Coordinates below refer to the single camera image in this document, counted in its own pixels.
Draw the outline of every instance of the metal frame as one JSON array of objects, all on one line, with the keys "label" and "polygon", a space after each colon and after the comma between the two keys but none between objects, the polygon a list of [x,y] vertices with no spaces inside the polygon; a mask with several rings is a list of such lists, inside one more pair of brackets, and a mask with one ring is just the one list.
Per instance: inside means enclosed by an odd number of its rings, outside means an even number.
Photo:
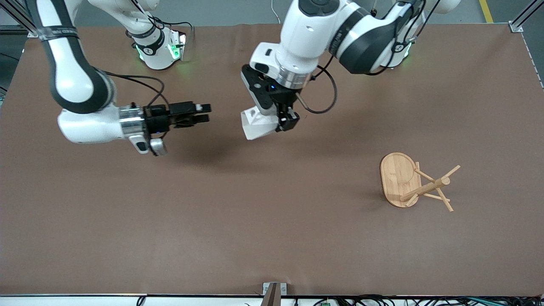
[{"label": "metal frame", "polygon": [[21,34],[22,31],[25,31],[31,37],[37,37],[36,26],[27,9],[19,1],[0,0],[0,7],[21,25],[20,27],[0,25],[0,34]]},{"label": "metal frame", "polygon": [[514,20],[511,20],[508,22],[508,26],[510,27],[510,31],[512,33],[520,33],[523,32],[522,25],[523,23],[531,17],[531,15],[536,12],[542,5],[544,4],[544,0],[531,0],[529,4],[521,11],[519,15]]}]

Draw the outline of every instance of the brown table surface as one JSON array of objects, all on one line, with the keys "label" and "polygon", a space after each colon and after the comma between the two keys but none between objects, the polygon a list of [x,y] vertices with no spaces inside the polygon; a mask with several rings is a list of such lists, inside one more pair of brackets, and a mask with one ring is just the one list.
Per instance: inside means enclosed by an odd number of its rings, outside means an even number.
[{"label": "brown table surface", "polygon": [[[544,92],[521,35],[430,25],[380,76],[334,61],[330,113],[297,105],[294,130],[247,141],[240,67],[279,30],[198,28],[192,63],[151,71],[124,29],[81,29],[90,63],[213,104],[211,122],[170,132],[160,158],[127,141],[68,142],[30,39],[2,107],[0,293],[253,293],[264,281],[292,294],[544,291]],[[115,82],[120,105],[152,97]],[[327,77],[303,96],[325,107]],[[385,200],[380,160],[395,151],[434,177],[462,165],[443,189],[455,212]]]}]

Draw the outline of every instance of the yellow floor line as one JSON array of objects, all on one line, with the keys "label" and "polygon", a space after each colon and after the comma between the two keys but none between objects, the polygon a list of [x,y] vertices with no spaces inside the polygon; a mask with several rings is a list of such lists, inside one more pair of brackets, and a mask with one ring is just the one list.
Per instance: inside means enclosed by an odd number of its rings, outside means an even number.
[{"label": "yellow floor line", "polygon": [[480,0],[480,6],[481,10],[484,12],[485,22],[493,23],[493,17],[491,17],[491,12],[489,11],[489,7],[487,6],[487,1]]}]

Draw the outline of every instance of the wooden peg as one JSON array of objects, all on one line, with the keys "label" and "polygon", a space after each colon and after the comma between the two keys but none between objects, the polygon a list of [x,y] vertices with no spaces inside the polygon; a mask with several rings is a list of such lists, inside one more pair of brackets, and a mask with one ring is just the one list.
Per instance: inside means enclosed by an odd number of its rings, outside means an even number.
[{"label": "wooden peg", "polygon": [[410,198],[408,203],[406,203],[406,207],[410,207],[413,205],[413,202],[415,202],[417,199],[417,193],[414,193],[413,196]]},{"label": "wooden peg", "polygon": [[452,206],[449,204],[448,199],[446,199],[446,196],[444,195],[444,193],[442,192],[442,190],[440,190],[440,188],[437,188],[436,191],[438,191],[438,194],[439,194],[440,197],[442,198],[442,201],[444,201],[444,204],[445,204],[446,207],[448,208],[449,212],[452,212],[452,211],[453,211],[453,208],[452,208]]},{"label": "wooden peg", "polygon": [[452,170],[450,170],[448,173],[446,173],[445,177],[449,177],[450,175],[452,175],[454,172],[456,172],[457,170],[459,170],[459,168],[461,168],[460,165],[457,165],[455,166],[455,168],[453,168]]},{"label": "wooden peg", "polygon": [[418,168],[414,169],[414,171],[415,171],[417,174],[421,175],[422,177],[428,179],[428,180],[431,181],[431,182],[434,182],[434,181],[435,181],[435,179],[433,179],[433,178],[431,178],[430,176],[426,175],[425,173],[423,173],[423,172],[422,172],[421,170],[419,170]]},{"label": "wooden peg", "polygon": [[410,191],[406,194],[403,194],[400,196],[400,201],[405,202],[408,201],[414,194],[422,195],[424,193],[429,193],[437,188],[444,187],[445,185],[449,185],[450,180],[448,177],[441,177],[438,180],[428,183],[426,185],[421,186],[418,189],[415,189],[413,191]]},{"label": "wooden peg", "polygon": [[428,198],[431,198],[431,199],[442,200],[441,197],[438,197],[438,196],[436,196],[436,195],[434,195],[434,194],[424,193],[423,195],[424,195],[425,197],[428,197]]}]

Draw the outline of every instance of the oval wooden base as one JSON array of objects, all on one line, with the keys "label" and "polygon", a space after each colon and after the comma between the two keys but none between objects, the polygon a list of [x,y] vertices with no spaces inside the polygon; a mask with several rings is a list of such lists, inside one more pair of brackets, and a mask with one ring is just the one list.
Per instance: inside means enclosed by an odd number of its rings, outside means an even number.
[{"label": "oval wooden base", "polygon": [[387,201],[396,207],[410,207],[408,201],[401,201],[400,196],[416,188],[421,187],[421,177],[414,169],[416,163],[406,154],[395,152],[387,155],[381,161],[380,172],[381,182],[384,186],[384,193]]}]

